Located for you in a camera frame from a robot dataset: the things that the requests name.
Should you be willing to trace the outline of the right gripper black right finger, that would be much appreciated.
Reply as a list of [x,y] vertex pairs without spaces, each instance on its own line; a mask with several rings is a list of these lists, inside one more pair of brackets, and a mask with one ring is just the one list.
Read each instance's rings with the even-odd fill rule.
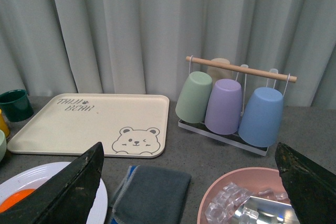
[[299,222],[335,223],[335,174],[285,143],[278,143],[275,161]]

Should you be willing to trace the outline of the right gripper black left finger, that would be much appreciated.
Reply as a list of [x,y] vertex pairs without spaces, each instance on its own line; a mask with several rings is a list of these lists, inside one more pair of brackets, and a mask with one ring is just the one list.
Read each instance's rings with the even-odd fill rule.
[[100,185],[101,142],[1,213],[1,223],[86,223]]

